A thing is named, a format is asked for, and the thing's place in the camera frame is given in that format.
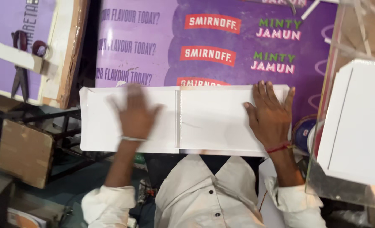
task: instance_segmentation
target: blurred hand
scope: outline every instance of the blurred hand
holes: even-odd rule
[[[148,109],[145,94],[138,84],[127,87],[127,107],[125,110],[111,101],[115,107],[123,129],[123,135],[139,139],[147,139],[154,125],[155,118],[162,106]]]
[[[275,96],[272,83],[259,81],[252,87],[255,106],[244,103],[250,127],[255,137],[265,148],[273,148],[288,140],[288,131],[292,122],[292,103],[295,88],[289,91],[286,101],[281,105]]]

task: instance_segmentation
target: purple printed sheet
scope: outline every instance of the purple printed sheet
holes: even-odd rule
[[[0,43],[13,46],[12,32],[22,30],[28,39],[27,51],[31,52],[36,40],[48,42],[55,0],[14,0],[0,1]],[[12,91],[16,74],[14,65],[0,59],[0,90]],[[41,75],[28,71],[29,98],[38,100]]]
[[[263,0],[285,3],[281,0]],[[337,5],[242,0],[104,0],[96,87],[296,86],[293,121],[317,112]]]

